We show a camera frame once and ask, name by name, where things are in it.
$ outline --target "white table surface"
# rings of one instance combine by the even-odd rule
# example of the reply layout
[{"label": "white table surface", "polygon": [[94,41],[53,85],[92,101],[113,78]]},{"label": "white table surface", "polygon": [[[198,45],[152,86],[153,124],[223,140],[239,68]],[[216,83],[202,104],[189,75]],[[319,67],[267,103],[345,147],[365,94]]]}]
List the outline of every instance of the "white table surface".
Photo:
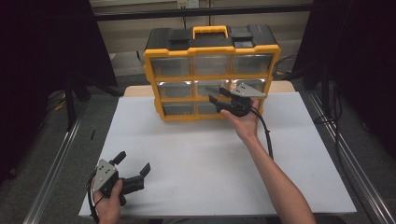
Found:
[{"label": "white table surface", "polygon": [[[153,97],[120,98],[100,156],[131,177],[147,162],[145,189],[126,195],[122,217],[234,217],[276,213],[248,150],[228,120],[162,121]],[[298,92],[271,93],[264,102],[276,163],[314,213],[356,208]],[[259,136],[266,147],[263,127]],[[87,198],[79,213],[90,215]]]}]

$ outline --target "forearm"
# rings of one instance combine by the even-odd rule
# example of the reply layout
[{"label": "forearm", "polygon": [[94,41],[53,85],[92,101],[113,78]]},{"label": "forearm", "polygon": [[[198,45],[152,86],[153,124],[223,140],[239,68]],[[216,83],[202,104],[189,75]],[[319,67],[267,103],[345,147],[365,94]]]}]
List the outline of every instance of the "forearm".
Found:
[{"label": "forearm", "polygon": [[244,140],[254,160],[276,212],[284,223],[315,223],[303,194],[266,153],[260,140]]},{"label": "forearm", "polygon": [[114,218],[102,218],[99,219],[99,224],[119,224],[120,221]]}]

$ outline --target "metal bar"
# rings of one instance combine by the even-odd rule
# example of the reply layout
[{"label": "metal bar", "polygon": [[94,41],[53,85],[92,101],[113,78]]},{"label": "metal bar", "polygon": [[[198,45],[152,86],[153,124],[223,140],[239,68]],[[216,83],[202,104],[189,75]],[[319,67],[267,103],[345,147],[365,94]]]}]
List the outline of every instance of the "metal bar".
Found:
[{"label": "metal bar", "polygon": [[[309,93],[312,103],[315,106],[315,109],[319,113],[320,116],[323,116],[323,121],[329,121],[325,116],[324,111],[321,109],[321,101],[319,97],[315,93]],[[332,137],[332,140],[335,143],[335,134],[336,134],[336,127],[334,122],[325,122],[326,128],[329,134]],[[370,203],[371,207],[373,208],[375,214],[377,215],[379,221],[384,224],[396,223],[394,217],[390,213],[386,203],[382,199],[379,192],[376,190],[373,183],[368,178],[367,174],[364,173],[363,169],[359,165],[357,159],[353,155],[352,150],[348,146],[346,140],[344,139],[343,135],[340,133],[338,134],[339,144],[340,144],[340,152],[341,155],[349,168],[350,172],[355,177],[361,191],[363,192],[364,196]]]},{"label": "metal bar", "polygon": [[297,4],[261,7],[201,7],[155,11],[96,13],[94,15],[62,15],[60,17],[53,17],[52,19],[56,21],[124,21],[174,17],[299,12],[325,8],[329,9],[329,7],[340,7],[343,4],[344,3],[342,1],[331,1],[330,3],[322,4]]},{"label": "metal bar", "polygon": [[73,90],[72,90],[72,81],[70,80],[69,75],[65,75],[64,82],[64,94],[66,96],[66,107],[67,107],[67,131],[69,132],[73,127],[74,122],[76,121],[76,109],[74,107],[73,100]]},{"label": "metal bar", "polygon": [[44,212],[44,209],[55,186],[55,181],[59,173],[61,172],[67,152],[69,151],[69,148],[74,141],[79,124],[81,122],[81,117],[85,113],[87,104],[88,103],[82,103],[78,111],[78,117],[76,119],[76,122],[74,123],[71,130],[66,133],[64,141],[62,142],[61,147],[58,151],[58,154],[56,155],[56,158],[49,169],[49,173],[47,174],[47,177],[43,185],[41,186],[40,191],[38,192],[37,196],[35,196],[35,200],[30,207],[29,212],[27,213],[26,218],[23,221],[23,224],[39,223],[39,220]]}]

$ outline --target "plastic drawer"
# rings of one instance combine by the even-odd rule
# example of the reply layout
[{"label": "plastic drawer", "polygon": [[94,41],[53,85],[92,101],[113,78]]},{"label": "plastic drawer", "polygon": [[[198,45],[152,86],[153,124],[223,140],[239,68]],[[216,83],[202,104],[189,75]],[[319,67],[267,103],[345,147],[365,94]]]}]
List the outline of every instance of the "plastic drawer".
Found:
[{"label": "plastic drawer", "polygon": [[190,81],[157,82],[158,90],[163,98],[191,97],[192,87]]},{"label": "plastic drawer", "polygon": [[151,59],[155,77],[184,77],[191,74],[190,58],[153,58]]},{"label": "plastic drawer", "polygon": [[198,114],[218,114],[216,106],[210,102],[197,102],[196,106]]},{"label": "plastic drawer", "polygon": [[229,81],[227,79],[220,80],[199,80],[194,81],[196,95],[197,96],[219,96],[219,88],[225,88],[228,90]]},{"label": "plastic drawer", "polygon": [[227,75],[230,70],[229,55],[200,55],[192,57],[194,75]]},{"label": "plastic drawer", "polygon": [[271,60],[271,54],[234,55],[232,74],[266,74]]},{"label": "plastic drawer", "polygon": [[233,87],[238,86],[241,83],[245,83],[248,86],[256,89],[257,91],[263,92],[265,86],[266,79],[265,78],[258,78],[258,79],[234,79],[232,81]]},{"label": "plastic drawer", "polygon": [[191,115],[194,111],[193,102],[163,103],[163,112],[167,115]]}]

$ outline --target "aluminum rail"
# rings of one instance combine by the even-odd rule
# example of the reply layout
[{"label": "aluminum rail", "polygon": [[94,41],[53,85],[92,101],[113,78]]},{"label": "aluminum rail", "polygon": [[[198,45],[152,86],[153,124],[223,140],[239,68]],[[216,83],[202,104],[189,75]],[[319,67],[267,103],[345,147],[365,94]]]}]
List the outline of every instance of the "aluminum rail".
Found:
[{"label": "aluminum rail", "polygon": [[71,147],[74,138],[76,137],[79,124],[81,123],[81,117],[85,113],[87,104],[88,102],[81,105],[78,111],[78,117],[76,119],[76,122],[72,126],[71,130],[66,133],[64,141],[59,148],[58,154],[56,155],[55,160],[49,168],[47,177],[44,180],[44,183],[41,186],[41,189],[38,192],[37,196],[35,196],[35,200],[32,203],[29,212],[27,213],[26,218],[23,221],[23,224],[39,223],[39,220],[43,215],[44,209],[46,208],[47,202],[55,186],[56,179],[64,165],[64,160],[66,159],[67,152],[69,151],[69,148]]},{"label": "aluminum rail", "polygon": [[[324,124],[326,125],[326,128],[330,136],[332,137],[332,140],[335,143],[335,134],[336,134],[335,123],[326,118],[324,111],[321,108],[321,101],[319,97],[315,93],[309,93],[309,97],[313,105],[315,106],[315,109],[317,110],[319,115],[323,118],[323,121],[325,121]],[[341,135],[340,133],[338,133],[338,141],[339,141],[340,154],[343,157],[345,164],[347,165],[350,172],[353,174],[355,180],[357,181],[359,187],[361,188],[361,191],[363,192],[367,201],[373,208],[379,221],[383,224],[396,223],[395,218],[390,213],[383,198],[376,190],[375,186],[370,181],[370,179],[367,177],[367,174],[364,173],[363,169],[358,163],[358,160],[353,155],[352,150],[348,146],[346,140],[344,139],[343,135]]]}]

